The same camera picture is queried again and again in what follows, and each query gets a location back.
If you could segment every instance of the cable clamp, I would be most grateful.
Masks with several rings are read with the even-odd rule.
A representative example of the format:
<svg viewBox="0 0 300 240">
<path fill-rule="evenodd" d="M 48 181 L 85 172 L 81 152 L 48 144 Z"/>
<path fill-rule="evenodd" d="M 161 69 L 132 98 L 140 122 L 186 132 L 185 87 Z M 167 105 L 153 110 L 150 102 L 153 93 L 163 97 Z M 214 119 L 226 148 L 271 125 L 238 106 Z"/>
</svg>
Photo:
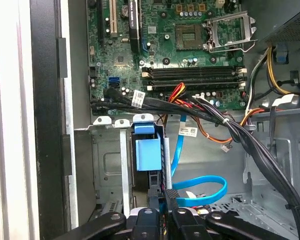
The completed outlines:
<svg viewBox="0 0 300 240">
<path fill-rule="evenodd" d="M 292 206 L 290 204 L 286 204 L 285 205 L 285 209 L 287 209 L 287 210 L 300 210 L 300 205 L 298 205 L 298 206 Z"/>
<path fill-rule="evenodd" d="M 229 121 L 229 118 L 225 118 L 223 121 L 222 121 L 222 124 L 225 124 L 226 122 L 228 122 Z"/>
</svg>

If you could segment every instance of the motherboard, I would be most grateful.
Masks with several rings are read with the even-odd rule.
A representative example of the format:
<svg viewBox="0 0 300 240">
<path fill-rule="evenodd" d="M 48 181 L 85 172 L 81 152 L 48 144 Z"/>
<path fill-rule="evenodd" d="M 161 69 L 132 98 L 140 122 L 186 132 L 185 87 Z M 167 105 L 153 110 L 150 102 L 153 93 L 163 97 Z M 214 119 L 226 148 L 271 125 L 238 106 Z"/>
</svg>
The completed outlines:
<svg viewBox="0 0 300 240">
<path fill-rule="evenodd" d="M 233 0 L 88 0 L 91 98 L 107 101 L 104 89 L 113 87 L 127 97 L 139 90 L 167 100 L 184 82 L 187 92 L 221 110 L 244 109 L 243 52 L 213 52 L 206 44 L 209 20 L 236 13 Z M 242 20 L 221 21 L 215 32 L 219 45 L 240 41 Z"/>
</svg>

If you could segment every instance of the screw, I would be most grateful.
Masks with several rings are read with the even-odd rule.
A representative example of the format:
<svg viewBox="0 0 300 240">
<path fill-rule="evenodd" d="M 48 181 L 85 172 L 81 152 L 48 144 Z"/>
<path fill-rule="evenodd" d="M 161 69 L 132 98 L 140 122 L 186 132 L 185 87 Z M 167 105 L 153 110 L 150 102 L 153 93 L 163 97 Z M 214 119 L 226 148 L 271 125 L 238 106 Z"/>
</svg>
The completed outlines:
<svg viewBox="0 0 300 240">
<path fill-rule="evenodd" d="M 180 214 L 185 214 L 185 213 L 186 213 L 186 210 L 183 209 L 183 208 L 179 208 L 179 209 L 178 209 L 178 213 L 180 213 Z"/>
<path fill-rule="evenodd" d="M 118 220 L 118 219 L 120 219 L 120 215 L 119 215 L 119 214 L 113 214 L 113 215 L 111 216 L 111 219 L 112 219 L 112 220 Z"/>
<path fill-rule="evenodd" d="M 212 213 L 211 217 L 213 217 L 214 219 L 217 219 L 217 220 L 222 218 L 222 216 L 219 213 Z"/>
<path fill-rule="evenodd" d="M 145 214 L 152 214 L 152 210 L 151 209 L 146 209 L 144 211 Z"/>
</svg>

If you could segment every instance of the blue sata port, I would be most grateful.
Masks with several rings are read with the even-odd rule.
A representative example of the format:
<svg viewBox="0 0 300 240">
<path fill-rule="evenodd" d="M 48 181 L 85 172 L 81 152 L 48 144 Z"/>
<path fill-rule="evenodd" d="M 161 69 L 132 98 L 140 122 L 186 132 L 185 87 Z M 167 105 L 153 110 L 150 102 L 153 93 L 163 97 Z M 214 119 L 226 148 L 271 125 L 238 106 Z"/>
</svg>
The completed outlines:
<svg viewBox="0 0 300 240">
<path fill-rule="evenodd" d="M 108 78 L 109 87 L 119 88 L 120 86 L 120 77 L 118 76 L 110 76 Z"/>
</svg>

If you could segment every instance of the green circuit board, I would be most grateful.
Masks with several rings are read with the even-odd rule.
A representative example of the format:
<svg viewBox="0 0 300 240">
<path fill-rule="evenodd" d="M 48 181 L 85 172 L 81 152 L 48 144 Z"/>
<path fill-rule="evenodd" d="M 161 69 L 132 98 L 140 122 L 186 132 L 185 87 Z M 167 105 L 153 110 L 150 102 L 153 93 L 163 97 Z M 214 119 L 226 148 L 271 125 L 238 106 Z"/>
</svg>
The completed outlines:
<svg viewBox="0 0 300 240">
<path fill-rule="evenodd" d="M 141 6 L 141 51 L 132 52 L 129 34 L 128 10 L 126 0 L 116 0 L 117 36 L 107 34 L 110 26 L 106 21 L 100 29 L 99 21 L 110 18 L 110 1 L 101 0 L 102 18 L 97 7 L 87 8 L 89 67 L 91 81 L 90 95 L 102 99 L 104 89 L 109 86 L 109 77 L 119 77 L 118 91 L 124 90 L 128 97 L 133 96 L 133 90 L 140 90 L 146 96 L 167 99 L 171 90 L 147 90 L 147 79 L 142 78 L 142 67 L 188 68 L 213 66 L 244 66 L 241 51 L 211 54 L 202 49 L 207 41 L 208 33 L 204 30 L 205 20 L 211 17 L 224 16 L 223 8 L 216 8 L 216 0 L 176 0 L 171 6 L 165 0 L 140 0 Z M 103 41 L 100 41 L 99 31 L 104 31 Z M 242 38 L 242 26 L 239 19 L 223 22 L 218 25 L 219 42 L 237 41 Z M 196 58 L 195 65 L 189 59 Z M 193 95 L 205 93 L 205 98 L 214 103 L 219 102 L 221 110 L 241 110 L 245 108 L 241 98 L 242 89 L 207 88 L 200 86 L 188 90 Z M 109 114 L 120 114 L 120 111 L 110 111 Z"/>
</svg>

